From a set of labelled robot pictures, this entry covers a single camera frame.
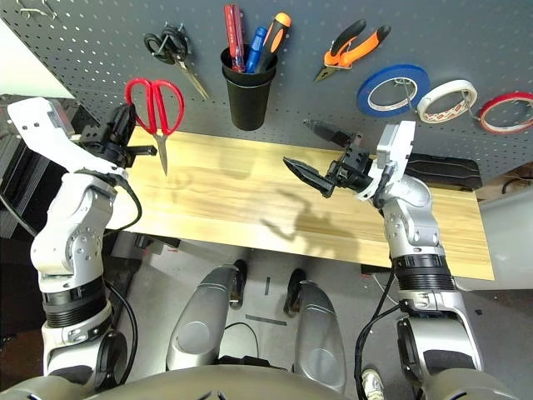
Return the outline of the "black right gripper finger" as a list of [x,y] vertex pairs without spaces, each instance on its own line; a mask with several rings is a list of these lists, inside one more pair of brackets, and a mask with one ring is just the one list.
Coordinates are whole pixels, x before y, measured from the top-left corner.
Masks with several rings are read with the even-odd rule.
[[324,198],[329,198],[336,184],[329,178],[322,176],[318,170],[296,159],[284,157],[284,164],[302,182],[318,190]]
[[358,144],[358,136],[355,133],[347,132],[332,123],[310,118],[303,120],[302,123],[319,138],[334,143],[339,147]]

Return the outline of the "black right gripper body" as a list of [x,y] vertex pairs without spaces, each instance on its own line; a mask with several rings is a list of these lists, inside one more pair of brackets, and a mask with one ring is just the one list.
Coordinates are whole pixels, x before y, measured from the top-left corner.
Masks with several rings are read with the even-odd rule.
[[339,188],[360,193],[372,182],[369,176],[371,164],[369,152],[352,143],[338,160],[331,162],[326,177]]

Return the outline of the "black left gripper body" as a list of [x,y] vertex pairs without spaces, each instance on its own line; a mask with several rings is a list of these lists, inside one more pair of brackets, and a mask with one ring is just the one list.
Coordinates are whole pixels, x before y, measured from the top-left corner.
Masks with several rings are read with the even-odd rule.
[[99,131],[84,132],[80,138],[81,148],[118,167],[125,166],[125,136],[111,126]]

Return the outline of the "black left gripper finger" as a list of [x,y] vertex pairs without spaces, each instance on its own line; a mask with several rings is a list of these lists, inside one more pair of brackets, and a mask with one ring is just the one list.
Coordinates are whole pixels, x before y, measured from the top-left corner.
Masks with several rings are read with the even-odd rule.
[[125,167],[131,167],[137,156],[151,156],[155,157],[157,155],[157,149],[151,146],[131,146],[126,147],[125,150]]
[[122,104],[111,114],[108,127],[109,138],[116,144],[128,144],[136,126],[136,109],[133,104]]

